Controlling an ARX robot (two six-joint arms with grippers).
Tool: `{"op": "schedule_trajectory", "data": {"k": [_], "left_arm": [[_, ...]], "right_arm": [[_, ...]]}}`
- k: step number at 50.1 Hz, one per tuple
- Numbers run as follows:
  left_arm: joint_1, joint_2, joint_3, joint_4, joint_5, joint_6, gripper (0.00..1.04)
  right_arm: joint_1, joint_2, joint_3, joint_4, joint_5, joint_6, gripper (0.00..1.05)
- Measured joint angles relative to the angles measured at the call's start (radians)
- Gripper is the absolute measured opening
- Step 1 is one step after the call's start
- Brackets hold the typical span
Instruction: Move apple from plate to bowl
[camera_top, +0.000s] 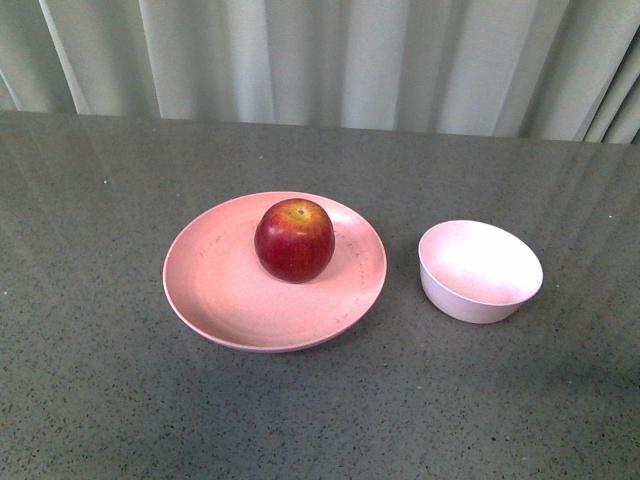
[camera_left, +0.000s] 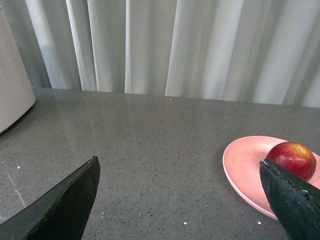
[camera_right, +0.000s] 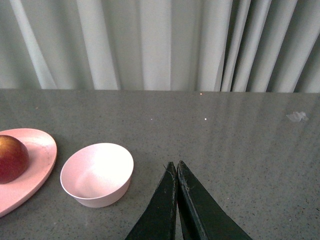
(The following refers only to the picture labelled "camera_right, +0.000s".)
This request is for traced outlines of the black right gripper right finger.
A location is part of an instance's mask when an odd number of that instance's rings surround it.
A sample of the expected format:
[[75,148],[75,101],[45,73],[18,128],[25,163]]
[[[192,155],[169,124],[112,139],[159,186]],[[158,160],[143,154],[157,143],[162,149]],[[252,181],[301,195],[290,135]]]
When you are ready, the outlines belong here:
[[250,240],[181,160],[177,165],[177,204],[185,240]]

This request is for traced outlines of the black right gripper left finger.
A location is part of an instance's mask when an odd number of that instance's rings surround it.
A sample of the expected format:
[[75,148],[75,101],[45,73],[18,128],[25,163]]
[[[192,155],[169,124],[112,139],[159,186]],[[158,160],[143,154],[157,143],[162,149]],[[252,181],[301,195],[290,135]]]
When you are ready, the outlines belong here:
[[176,238],[177,197],[177,171],[174,163],[169,162],[145,211],[126,239],[174,240]]

